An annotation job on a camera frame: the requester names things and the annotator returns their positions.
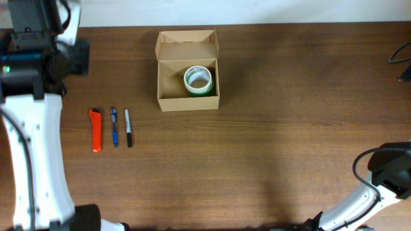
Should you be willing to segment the orange utility knife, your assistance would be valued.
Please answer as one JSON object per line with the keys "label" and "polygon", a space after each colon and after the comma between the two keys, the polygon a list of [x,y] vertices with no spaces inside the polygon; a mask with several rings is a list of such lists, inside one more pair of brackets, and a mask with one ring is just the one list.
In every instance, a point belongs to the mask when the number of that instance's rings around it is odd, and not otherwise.
{"label": "orange utility knife", "polygon": [[92,150],[97,153],[102,150],[102,116],[101,113],[92,108],[89,110],[92,122]]}

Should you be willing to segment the blue pen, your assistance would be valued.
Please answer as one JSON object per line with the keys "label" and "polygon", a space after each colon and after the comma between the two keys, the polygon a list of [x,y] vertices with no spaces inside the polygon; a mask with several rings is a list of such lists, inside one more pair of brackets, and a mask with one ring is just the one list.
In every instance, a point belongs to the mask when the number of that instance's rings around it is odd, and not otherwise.
{"label": "blue pen", "polygon": [[117,148],[118,147],[118,129],[117,129],[118,115],[114,107],[111,107],[110,111],[111,111],[111,118],[112,118],[113,144],[114,144],[114,147]]}

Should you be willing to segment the black sharpie marker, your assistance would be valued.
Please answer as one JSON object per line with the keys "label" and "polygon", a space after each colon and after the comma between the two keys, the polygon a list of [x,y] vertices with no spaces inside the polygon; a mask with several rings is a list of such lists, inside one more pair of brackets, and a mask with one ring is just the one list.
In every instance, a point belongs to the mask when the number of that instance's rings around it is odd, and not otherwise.
{"label": "black sharpie marker", "polygon": [[131,130],[130,114],[127,108],[125,109],[125,124],[126,124],[126,133],[127,133],[127,145],[129,148],[131,148],[132,147],[132,130]]}

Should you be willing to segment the brown cardboard box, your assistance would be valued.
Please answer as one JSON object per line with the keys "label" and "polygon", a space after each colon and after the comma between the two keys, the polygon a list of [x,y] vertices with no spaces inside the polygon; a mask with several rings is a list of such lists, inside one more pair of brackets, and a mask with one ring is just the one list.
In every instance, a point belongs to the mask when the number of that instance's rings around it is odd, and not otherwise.
{"label": "brown cardboard box", "polygon": [[[214,110],[219,107],[219,44],[215,30],[161,31],[155,47],[157,100],[163,112]],[[209,69],[214,87],[208,96],[192,96],[184,73],[192,66]]]}

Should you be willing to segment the white masking tape roll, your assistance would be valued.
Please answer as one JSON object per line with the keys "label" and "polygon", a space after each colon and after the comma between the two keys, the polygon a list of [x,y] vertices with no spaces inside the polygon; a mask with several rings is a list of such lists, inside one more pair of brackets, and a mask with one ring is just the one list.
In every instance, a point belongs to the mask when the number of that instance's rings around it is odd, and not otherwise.
{"label": "white masking tape roll", "polygon": [[214,80],[209,69],[195,65],[184,73],[184,84],[192,96],[205,96],[213,89]]}

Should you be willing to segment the green tape roll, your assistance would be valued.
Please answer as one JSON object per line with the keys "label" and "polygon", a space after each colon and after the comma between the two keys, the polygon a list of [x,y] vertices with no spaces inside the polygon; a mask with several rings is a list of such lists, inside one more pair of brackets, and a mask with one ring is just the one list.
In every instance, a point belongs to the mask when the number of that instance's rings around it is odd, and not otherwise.
{"label": "green tape roll", "polygon": [[205,72],[193,72],[186,75],[185,86],[192,96],[208,96],[214,87],[214,80]]}

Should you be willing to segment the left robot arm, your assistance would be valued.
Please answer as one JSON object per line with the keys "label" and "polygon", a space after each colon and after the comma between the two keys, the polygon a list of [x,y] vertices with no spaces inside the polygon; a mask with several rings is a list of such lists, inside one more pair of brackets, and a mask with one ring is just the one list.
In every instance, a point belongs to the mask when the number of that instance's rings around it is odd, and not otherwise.
{"label": "left robot arm", "polygon": [[14,230],[128,230],[97,205],[76,206],[60,141],[64,79],[86,75],[90,44],[78,40],[80,1],[8,1],[1,35],[1,118],[15,179]]}

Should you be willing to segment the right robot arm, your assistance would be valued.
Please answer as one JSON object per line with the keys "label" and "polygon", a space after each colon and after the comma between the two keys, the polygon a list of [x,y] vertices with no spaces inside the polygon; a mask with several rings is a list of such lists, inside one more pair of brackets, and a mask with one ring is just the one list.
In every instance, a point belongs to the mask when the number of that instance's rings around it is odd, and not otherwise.
{"label": "right robot arm", "polygon": [[308,219],[300,230],[353,231],[384,208],[410,197],[410,142],[388,142],[359,154],[360,185],[342,202]]}

